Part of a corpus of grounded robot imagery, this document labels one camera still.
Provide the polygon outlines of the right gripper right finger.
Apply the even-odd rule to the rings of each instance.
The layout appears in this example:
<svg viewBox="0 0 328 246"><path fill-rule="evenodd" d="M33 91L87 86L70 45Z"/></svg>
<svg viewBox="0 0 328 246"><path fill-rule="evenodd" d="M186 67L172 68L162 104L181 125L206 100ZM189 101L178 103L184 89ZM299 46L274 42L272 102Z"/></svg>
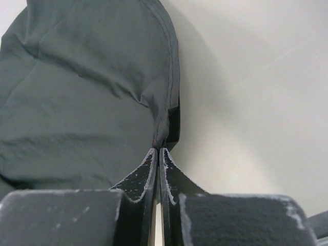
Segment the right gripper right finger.
<svg viewBox="0 0 328 246"><path fill-rule="evenodd" d="M288 196L210 194L169 151L159 154L164 245L318 245L302 208Z"/></svg>

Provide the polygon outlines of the black t shirt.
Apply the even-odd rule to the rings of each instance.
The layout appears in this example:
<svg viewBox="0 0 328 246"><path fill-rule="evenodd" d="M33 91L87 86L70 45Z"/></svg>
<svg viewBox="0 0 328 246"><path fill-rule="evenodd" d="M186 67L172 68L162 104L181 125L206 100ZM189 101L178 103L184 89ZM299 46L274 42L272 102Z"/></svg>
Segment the black t shirt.
<svg viewBox="0 0 328 246"><path fill-rule="evenodd" d="M155 149L162 231L163 148L210 194L292 198L327 245L327 1L27 1L1 40L1 201L110 189Z"/></svg>

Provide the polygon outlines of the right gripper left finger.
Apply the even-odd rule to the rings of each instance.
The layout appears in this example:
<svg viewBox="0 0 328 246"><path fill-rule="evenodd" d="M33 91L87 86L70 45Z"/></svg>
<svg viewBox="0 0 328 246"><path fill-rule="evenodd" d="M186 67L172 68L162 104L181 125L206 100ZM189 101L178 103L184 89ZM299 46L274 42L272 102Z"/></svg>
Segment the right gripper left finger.
<svg viewBox="0 0 328 246"><path fill-rule="evenodd" d="M20 190L1 201L1 245L153 245L157 151L110 189Z"/></svg>

